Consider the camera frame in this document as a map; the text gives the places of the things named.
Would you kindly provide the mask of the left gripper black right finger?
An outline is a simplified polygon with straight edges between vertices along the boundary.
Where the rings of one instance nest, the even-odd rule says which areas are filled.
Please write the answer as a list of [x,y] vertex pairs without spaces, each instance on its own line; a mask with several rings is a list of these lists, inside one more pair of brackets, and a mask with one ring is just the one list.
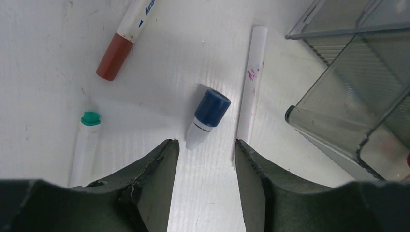
[[267,160],[242,140],[235,166],[248,232],[407,232],[409,182],[323,186]]

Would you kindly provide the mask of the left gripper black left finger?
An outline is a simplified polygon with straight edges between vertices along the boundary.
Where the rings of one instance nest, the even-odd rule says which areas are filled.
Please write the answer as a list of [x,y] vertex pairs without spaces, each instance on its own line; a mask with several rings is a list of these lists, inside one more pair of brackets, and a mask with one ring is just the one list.
[[179,155],[167,139],[147,155],[85,187],[40,179],[0,182],[3,232],[164,232]]

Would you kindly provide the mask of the blue cap small bottle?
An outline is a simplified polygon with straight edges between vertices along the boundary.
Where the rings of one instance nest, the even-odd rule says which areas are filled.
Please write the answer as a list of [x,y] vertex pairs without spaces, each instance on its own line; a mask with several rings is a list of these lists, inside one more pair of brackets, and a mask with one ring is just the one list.
[[214,89],[207,89],[186,134],[187,150],[202,144],[211,131],[216,128],[231,105],[231,100]]

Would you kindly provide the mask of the clear drawer organizer box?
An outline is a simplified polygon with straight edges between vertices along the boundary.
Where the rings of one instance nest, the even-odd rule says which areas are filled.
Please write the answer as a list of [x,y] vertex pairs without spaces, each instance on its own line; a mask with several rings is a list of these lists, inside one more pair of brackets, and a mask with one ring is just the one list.
[[409,1],[316,0],[286,38],[326,65],[286,122],[357,180],[409,181]]

